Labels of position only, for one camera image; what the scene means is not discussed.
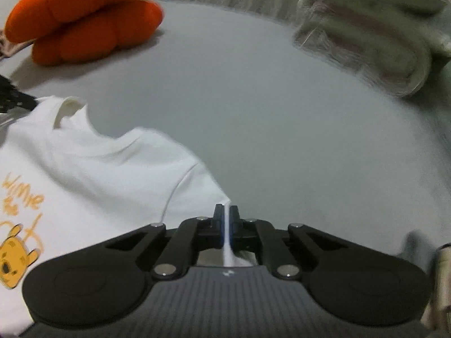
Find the gray fabric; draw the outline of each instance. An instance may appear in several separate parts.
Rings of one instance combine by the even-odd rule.
[[[419,231],[414,231],[407,235],[403,250],[397,256],[415,264],[431,275],[436,251],[437,248],[426,236]]]
[[[148,43],[42,68],[30,48],[0,74],[36,95],[87,99],[100,133],[154,127],[206,163],[244,218],[302,222],[382,252],[420,230],[451,239],[449,74],[391,98],[296,49],[293,28],[164,2]]]

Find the metal pivot screw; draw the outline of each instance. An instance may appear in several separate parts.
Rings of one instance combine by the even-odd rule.
[[[282,264],[277,268],[277,273],[282,277],[294,277],[299,272],[299,268],[292,264]]]
[[[160,276],[170,276],[175,273],[177,268],[172,264],[159,264],[153,270]]]

